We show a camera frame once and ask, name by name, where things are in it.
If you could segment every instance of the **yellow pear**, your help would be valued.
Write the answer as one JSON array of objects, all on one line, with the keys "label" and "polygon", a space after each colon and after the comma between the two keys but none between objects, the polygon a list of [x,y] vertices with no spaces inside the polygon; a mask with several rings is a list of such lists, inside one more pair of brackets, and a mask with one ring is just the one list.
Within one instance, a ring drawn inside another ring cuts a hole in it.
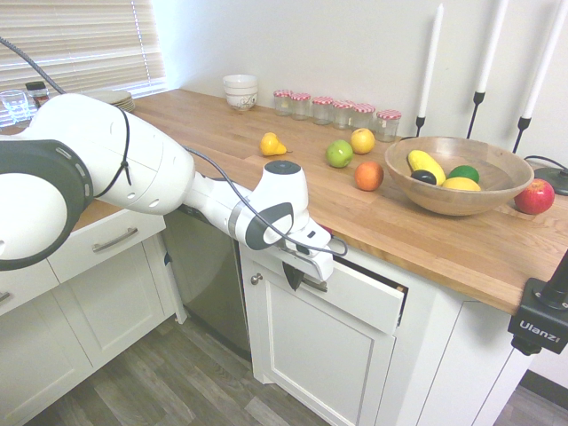
[{"label": "yellow pear", "polygon": [[260,150],[263,155],[282,155],[288,151],[278,140],[278,137],[271,132],[264,134],[260,141]]}]

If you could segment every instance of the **apple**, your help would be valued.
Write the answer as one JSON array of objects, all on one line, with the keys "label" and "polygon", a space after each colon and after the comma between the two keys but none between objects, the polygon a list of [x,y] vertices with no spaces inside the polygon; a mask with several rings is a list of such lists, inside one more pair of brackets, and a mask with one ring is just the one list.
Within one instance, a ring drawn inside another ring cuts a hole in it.
[{"label": "apple", "polygon": [[351,134],[351,147],[355,154],[367,154],[375,147],[375,135],[369,129],[357,129]]},{"label": "apple", "polygon": [[538,215],[550,209],[554,202],[554,188],[543,179],[534,179],[515,197],[518,209],[527,215]]},{"label": "apple", "polygon": [[341,169],[353,158],[353,148],[343,139],[333,142],[326,150],[326,159],[330,166]]}]

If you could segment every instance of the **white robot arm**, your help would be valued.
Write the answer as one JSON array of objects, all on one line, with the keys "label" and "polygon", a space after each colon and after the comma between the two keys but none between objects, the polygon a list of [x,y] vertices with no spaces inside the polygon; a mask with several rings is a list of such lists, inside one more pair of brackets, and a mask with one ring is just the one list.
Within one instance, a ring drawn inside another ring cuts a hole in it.
[{"label": "white robot arm", "polygon": [[93,197],[156,215],[186,204],[251,249],[278,242],[315,264],[316,278],[333,271],[330,235],[308,214],[298,165],[268,163],[250,192],[197,173],[192,156],[151,124],[78,94],[51,99],[19,135],[0,136],[0,271],[55,251]]}]

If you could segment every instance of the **fruit bowl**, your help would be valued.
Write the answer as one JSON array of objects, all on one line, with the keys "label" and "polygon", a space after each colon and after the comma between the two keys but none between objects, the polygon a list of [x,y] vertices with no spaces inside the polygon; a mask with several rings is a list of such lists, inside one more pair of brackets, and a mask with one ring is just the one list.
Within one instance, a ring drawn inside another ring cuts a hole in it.
[{"label": "fruit bowl", "polygon": [[[427,184],[410,177],[407,156],[418,149],[430,154],[444,172],[463,164],[479,172],[481,191],[462,191]],[[516,154],[484,142],[463,138],[402,139],[384,154],[387,170],[402,191],[419,206],[448,216],[483,213],[513,199],[534,178],[531,166]]]}]

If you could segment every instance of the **drawer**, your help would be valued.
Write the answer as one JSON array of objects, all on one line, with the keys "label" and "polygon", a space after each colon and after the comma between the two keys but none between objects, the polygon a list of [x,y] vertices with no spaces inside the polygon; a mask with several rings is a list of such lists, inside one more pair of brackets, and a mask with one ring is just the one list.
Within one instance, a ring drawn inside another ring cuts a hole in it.
[{"label": "drawer", "polygon": [[64,282],[165,227],[162,216],[121,210],[73,232],[48,261],[59,281]]},{"label": "drawer", "polygon": [[[249,256],[253,253],[255,252],[241,245],[242,255]],[[286,280],[279,259],[260,252],[253,256],[250,258],[254,259],[253,262],[264,279],[288,292],[294,292]],[[243,277],[245,285],[250,284],[250,279],[251,277]],[[388,335],[394,334],[405,298],[404,291],[338,262],[334,262],[334,271],[325,283],[327,291],[314,288],[314,283],[316,287],[319,284],[304,276],[303,283],[296,291],[297,295],[302,297],[305,292],[311,293],[373,328]]]},{"label": "drawer", "polygon": [[0,272],[0,315],[57,287],[59,282],[46,260],[16,271]]}]

